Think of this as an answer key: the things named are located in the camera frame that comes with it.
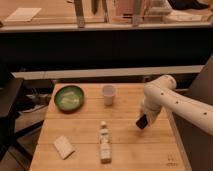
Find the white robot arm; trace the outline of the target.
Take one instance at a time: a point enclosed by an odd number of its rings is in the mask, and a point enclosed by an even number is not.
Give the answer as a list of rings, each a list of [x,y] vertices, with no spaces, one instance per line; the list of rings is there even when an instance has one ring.
[[[213,106],[175,92],[177,83],[171,75],[162,75],[144,85],[144,100],[136,125],[152,125],[163,107],[213,135]]]

